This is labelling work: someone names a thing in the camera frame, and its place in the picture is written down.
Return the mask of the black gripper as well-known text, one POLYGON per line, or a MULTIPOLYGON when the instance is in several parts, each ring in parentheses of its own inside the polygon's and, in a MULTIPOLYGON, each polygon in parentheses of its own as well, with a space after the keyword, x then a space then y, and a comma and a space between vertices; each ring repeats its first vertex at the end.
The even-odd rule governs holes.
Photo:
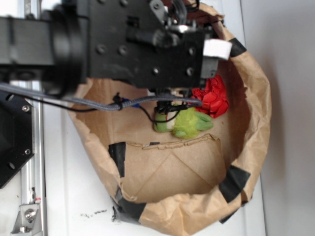
POLYGON ((232 43, 204 41, 187 14, 181 0, 169 10, 160 0, 90 1, 88 76, 148 89, 190 89, 213 78, 232 43))

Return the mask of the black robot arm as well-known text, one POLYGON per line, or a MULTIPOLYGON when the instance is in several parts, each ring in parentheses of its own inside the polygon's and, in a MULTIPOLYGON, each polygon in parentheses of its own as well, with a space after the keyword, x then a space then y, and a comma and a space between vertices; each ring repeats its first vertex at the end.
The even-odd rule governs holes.
POLYGON ((75 93, 87 78, 141 89, 192 89, 214 77, 232 44, 173 0, 64 0, 40 19, 0 20, 0 79, 41 81, 52 96, 75 93))

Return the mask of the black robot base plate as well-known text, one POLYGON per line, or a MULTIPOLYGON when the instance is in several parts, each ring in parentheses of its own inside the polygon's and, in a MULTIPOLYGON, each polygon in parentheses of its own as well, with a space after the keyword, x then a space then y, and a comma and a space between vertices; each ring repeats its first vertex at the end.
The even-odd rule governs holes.
POLYGON ((33 156, 32 105, 0 93, 0 187, 3 189, 33 156))

